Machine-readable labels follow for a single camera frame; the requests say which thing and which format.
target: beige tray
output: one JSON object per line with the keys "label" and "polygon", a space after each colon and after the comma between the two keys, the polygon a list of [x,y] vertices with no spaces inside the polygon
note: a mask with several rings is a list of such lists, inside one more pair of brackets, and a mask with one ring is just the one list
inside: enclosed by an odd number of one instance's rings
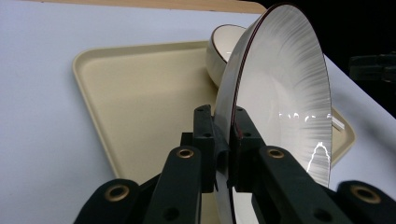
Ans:
{"label": "beige tray", "polygon": [[[139,184],[157,175],[183,132],[192,131],[193,109],[215,106],[217,88],[205,68],[207,42],[91,49],[73,69],[117,177]],[[332,162],[355,134],[333,128]],[[203,198],[203,223],[217,223],[213,197]]]}

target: bowl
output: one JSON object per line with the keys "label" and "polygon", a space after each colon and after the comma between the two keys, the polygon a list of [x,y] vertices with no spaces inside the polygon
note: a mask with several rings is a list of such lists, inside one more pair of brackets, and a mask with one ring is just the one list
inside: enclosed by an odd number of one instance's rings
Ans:
{"label": "bowl", "polygon": [[233,48],[246,28],[225,24],[217,27],[206,48],[206,69],[216,86],[219,87],[222,75]]}

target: white plate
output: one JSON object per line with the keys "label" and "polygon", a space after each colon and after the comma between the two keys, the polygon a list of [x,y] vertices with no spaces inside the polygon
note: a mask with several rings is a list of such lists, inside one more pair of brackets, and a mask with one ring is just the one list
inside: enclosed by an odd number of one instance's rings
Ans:
{"label": "white plate", "polygon": [[[234,107],[242,106],[266,145],[287,149],[319,184],[328,185],[329,79],[317,36],[298,8],[271,7],[245,31],[226,66],[216,104],[215,123],[224,133],[230,132]],[[249,206],[238,204],[242,201],[234,200],[235,208]],[[249,217],[237,211],[242,221]]]}

